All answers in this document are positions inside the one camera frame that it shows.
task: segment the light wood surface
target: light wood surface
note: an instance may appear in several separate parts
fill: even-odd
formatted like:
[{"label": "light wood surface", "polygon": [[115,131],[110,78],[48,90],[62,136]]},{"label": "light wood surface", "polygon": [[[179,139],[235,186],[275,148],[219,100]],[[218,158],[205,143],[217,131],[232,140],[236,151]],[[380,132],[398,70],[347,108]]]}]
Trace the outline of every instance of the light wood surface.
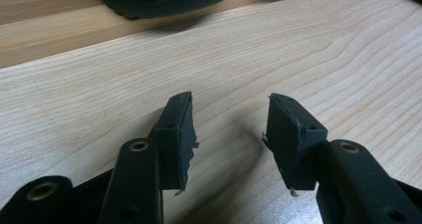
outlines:
[{"label": "light wood surface", "polygon": [[270,93],[422,188],[421,21],[415,0],[278,0],[1,69],[1,205],[43,175],[108,170],[184,91],[201,144],[166,223],[320,223],[260,142]]},{"label": "light wood surface", "polygon": [[0,0],[0,68],[266,0],[224,0],[195,12],[130,21],[100,0]]}]

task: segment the shoe sole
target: shoe sole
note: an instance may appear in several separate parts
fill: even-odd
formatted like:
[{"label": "shoe sole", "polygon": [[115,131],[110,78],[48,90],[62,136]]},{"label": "shoe sole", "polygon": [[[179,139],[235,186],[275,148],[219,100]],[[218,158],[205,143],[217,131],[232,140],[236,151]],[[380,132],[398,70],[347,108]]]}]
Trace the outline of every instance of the shoe sole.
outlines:
[{"label": "shoe sole", "polygon": [[223,0],[160,0],[152,4],[126,5],[103,0],[110,9],[128,19],[174,16],[214,5]]}]

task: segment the metal rivet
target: metal rivet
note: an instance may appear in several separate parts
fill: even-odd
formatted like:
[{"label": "metal rivet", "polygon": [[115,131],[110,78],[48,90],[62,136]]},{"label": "metal rivet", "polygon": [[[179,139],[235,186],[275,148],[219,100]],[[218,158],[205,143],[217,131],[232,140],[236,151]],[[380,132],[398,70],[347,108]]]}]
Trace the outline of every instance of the metal rivet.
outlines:
[{"label": "metal rivet", "polygon": [[347,151],[347,152],[351,152],[351,153],[359,152],[359,148],[351,143],[342,142],[340,146],[342,147],[344,151]]},{"label": "metal rivet", "polygon": [[149,147],[149,144],[145,141],[137,141],[130,146],[130,151],[144,151]]},{"label": "metal rivet", "polygon": [[51,196],[57,190],[57,183],[52,181],[43,182],[32,188],[28,194],[27,199],[30,201],[42,200]]},{"label": "metal rivet", "polygon": [[293,197],[299,197],[299,194],[296,192],[295,188],[291,187],[290,191]]},{"label": "metal rivet", "polygon": [[263,132],[263,135],[261,136],[261,141],[264,142],[264,143],[268,142],[268,138],[267,138],[267,136],[265,135],[264,132]]}]

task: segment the metal grommet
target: metal grommet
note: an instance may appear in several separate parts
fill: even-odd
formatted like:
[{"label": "metal grommet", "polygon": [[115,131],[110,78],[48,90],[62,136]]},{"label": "metal grommet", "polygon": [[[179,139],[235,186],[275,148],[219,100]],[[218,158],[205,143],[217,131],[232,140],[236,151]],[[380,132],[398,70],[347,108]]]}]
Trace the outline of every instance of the metal grommet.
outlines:
[{"label": "metal grommet", "polygon": [[137,141],[130,145],[130,151],[144,151],[149,147],[145,141]]},{"label": "metal grommet", "polygon": [[340,146],[342,147],[344,151],[347,151],[347,152],[351,152],[351,153],[359,152],[359,148],[351,143],[342,142]]},{"label": "metal grommet", "polygon": [[43,182],[34,188],[32,188],[28,194],[27,199],[30,201],[42,200],[46,197],[51,196],[57,190],[57,183],[52,181]]}]

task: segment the wood grain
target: wood grain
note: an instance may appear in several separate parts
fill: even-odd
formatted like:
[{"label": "wood grain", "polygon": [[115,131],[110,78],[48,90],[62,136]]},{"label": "wood grain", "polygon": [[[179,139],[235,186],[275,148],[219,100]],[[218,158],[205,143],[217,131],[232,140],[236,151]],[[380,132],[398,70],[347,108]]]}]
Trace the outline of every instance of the wood grain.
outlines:
[{"label": "wood grain", "polygon": [[0,3],[0,68],[266,0],[224,0],[179,16],[135,21],[98,6],[99,0],[14,1]]},{"label": "wood grain", "polygon": [[166,223],[321,222],[260,142],[270,93],[422,188],[421,21],[413,0],[280,0],[1,69],[1,205],[37,177],[111,168],[184,91],[201,144]]}]

